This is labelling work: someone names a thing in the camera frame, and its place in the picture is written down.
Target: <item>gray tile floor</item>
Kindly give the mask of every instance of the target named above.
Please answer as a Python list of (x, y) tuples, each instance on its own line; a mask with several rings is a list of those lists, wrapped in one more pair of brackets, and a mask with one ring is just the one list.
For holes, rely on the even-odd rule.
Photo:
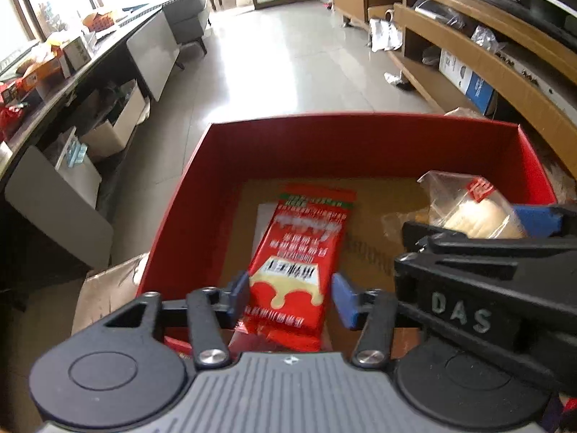
[[(429, 112), (418, 94), (386, 83), (386, 71), (398, 72), (388, 55), (372, 53), (363, 30), (342, 28), (338, 15), (320, 3), (217, 14), (213, 20), (205, 37), (207, 56), (195, 45), (181, 52), (186, 70), (173, 70), (160, 102), (139, 127), (113, 223), (114, 264), (150, 249), (210, 122), (305, 112)], [(11, 413), (13, 433), (39, 425), (27, 374), (36, 357), (69, 335), (81, 284), (38, 291), (27, 312), (9, 315), (0, 403)]]

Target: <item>gray ribbed plate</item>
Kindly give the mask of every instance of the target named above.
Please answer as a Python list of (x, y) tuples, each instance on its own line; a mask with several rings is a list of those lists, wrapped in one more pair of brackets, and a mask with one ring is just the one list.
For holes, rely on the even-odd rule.
[[(62, 430), (47, 424), (42, 431)], [(245, 353), (229, 369), (199, 374), (177, 406), (132, 431), (447, 433), (455, 430), (416, 413), (399, 397), (385, 374), (353, 368), (340, 353)], [(516, 432), (542, 433), (542, 429), (530, 424)]]

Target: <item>red snack package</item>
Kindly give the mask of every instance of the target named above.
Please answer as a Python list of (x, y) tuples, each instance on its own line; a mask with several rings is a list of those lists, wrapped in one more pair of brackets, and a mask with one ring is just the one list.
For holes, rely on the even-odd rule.
[(319, 351), (331, 276), (356, 194), (288, 185), (249, 266), (247, 332)]

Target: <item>barcode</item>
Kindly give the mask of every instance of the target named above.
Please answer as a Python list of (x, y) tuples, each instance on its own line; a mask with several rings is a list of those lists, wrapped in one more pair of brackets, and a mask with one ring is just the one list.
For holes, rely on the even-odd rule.
[(266, 266), (267, 271), (301, 280), (311, 279), (315, 269), (316, 265), (295, 264), (280, 259), (271, 259)]

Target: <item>gray chair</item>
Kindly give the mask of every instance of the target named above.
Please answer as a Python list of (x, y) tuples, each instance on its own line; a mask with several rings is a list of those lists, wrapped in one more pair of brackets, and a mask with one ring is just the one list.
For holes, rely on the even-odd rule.
[(203, 36), (207, 22), (210, 23), (207, 0), (170, 0), (163, 3), (162, 9), (177, 44), (198, 42), (206, 55)]

